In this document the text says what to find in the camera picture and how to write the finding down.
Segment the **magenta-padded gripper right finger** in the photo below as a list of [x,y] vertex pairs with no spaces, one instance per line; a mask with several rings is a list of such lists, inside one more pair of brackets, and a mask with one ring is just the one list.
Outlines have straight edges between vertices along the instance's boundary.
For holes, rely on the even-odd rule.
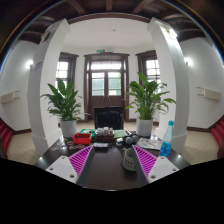
[[153,183],[178,171],[166,157],[156,157],[136,145],[132,146],[132,156],[140,183]]

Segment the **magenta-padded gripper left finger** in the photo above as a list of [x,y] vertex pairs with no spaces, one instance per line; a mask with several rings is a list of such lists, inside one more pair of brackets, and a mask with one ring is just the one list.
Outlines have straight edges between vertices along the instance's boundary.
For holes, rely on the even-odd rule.
[[71,156],[60,156],[47,171],[75,184],[82,184],[94,155],[92,145],[79,150]]

